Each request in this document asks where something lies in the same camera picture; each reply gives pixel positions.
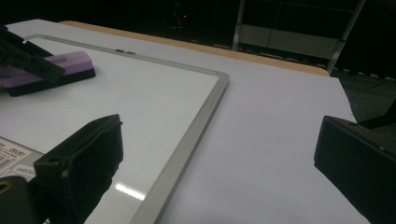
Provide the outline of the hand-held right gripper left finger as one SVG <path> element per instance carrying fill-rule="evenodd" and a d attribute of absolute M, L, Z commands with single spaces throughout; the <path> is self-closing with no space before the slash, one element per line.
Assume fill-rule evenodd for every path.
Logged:
<path fill-rule="evenodd" d="M 123 160 L 120 116 L 93 120 L 34 162 L 51 224 L 84 224 Z"/>

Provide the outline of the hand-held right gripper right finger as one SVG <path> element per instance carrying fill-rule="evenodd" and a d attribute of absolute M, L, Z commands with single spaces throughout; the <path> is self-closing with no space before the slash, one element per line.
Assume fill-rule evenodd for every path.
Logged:
<path fill-rule="evenodd" d="M 396 224 L 396 140 L 326 116 L 314 165 L 371 224 Z"/>

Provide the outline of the purple whiteboard eraser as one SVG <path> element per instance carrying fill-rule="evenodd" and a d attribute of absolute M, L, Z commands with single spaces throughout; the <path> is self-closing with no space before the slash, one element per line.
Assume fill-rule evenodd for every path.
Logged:
<path fill-rule="evenodd" d="M 0 67 L 0 84 L 10 96 L 21 96 L 96 76 L 92 60 L 84 51 L 49 56 L 46 60 L 64 70 L 63 75 L 55 83 L 11 65 Z"/>

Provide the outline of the grey framed whiteboard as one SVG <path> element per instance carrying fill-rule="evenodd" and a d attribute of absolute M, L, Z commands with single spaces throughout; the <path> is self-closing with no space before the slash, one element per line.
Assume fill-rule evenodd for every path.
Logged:
<path fill-rule="evenodd" d="M 154 224 L 228 86 L 225 73 L 48 35 L 54 54 L 84 51 L 94 78 L 25 96 L 0 93 L 0 136 L 47 153 L 117 114 L 123 160 L 85 224 Z"/>

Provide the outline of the white metal stand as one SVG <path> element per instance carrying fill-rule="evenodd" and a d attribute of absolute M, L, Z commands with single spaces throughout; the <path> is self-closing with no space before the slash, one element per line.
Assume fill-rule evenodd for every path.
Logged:
<path fill-rule="evenodd" d="M 335 67 L 366 0 L 239 0 L 233 49 Z"/>

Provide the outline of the dark equipment with red light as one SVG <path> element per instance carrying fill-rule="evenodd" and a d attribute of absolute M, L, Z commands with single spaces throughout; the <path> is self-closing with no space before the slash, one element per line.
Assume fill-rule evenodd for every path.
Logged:
<path fill-rule="evenodd" d="M 184 29 L 190 19 L 190 0 L 169 0 L 167 3 L 167 25 L 170 29 Z"/>

